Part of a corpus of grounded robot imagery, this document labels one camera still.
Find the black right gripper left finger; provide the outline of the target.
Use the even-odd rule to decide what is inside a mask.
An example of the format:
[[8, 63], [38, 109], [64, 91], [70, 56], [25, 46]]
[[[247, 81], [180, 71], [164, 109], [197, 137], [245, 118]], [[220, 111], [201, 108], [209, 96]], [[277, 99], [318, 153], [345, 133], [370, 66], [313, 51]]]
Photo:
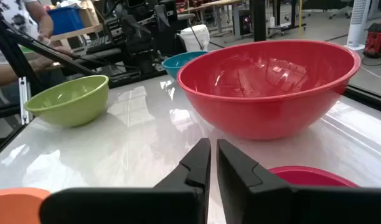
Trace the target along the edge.
[[71, 188], [41, 204], [41, 223], [206, 223], [211, 145], [207, 138], [153, 187]]

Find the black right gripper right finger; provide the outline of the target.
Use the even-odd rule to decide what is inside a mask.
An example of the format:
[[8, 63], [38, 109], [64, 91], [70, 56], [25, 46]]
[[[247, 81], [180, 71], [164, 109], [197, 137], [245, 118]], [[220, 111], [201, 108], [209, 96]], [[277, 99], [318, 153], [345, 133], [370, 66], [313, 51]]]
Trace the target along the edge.
[[217, 172], [228, 223], [381, 223], [381, 188], [306, 166], [266, 169], [225, 139]]

